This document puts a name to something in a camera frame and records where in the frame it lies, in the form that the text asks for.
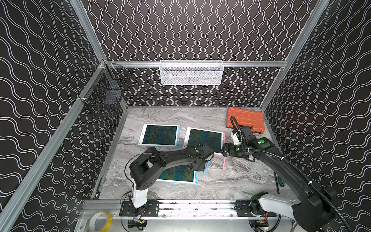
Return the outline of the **pink writing tablet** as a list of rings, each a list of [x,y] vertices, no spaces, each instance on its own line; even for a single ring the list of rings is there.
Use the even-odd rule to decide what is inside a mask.
[[[183,148],[187,145],[197,147],[207,144],[215,154],[221,155],[224,143],[224,132],[187,127]]]

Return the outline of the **pink stylus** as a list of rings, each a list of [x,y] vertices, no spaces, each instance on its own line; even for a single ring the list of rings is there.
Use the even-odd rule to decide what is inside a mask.
[[[223,159],[223,166],[222,166],[222,170],[225,171],[225,167],[226,167],[226,159],[227,157],[224,157]]]

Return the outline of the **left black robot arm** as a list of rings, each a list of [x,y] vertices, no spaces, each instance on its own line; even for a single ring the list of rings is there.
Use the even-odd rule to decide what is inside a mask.
[[[147,204],[147,193],[162,172],[186,166],[193,171],[204,171],[206,163],[214,158],[214,151],[205,144],[203,146],[187,145],[182,150],[159,151],[155,147],[148,148],[135,157],[129,165],[130,181],[133,184],[131,202],[135,208]]]

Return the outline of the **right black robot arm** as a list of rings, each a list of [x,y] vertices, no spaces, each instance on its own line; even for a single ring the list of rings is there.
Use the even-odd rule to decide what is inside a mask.
[[[269,195],[262,191],[251,197],[249,211],[261,216],[269,212],[296,221],[308,232],[320,231],[324,225],[339,218],[347,231],[351,227],[337,207],[338,195],[335,189],[319,185],[300,168],[286,160],[283,154],[268,138],[251,140],[244,148],[224,144],[221,150],[226,157],[248,160],[250,156],[271,168],[290,187],[298,203]]]

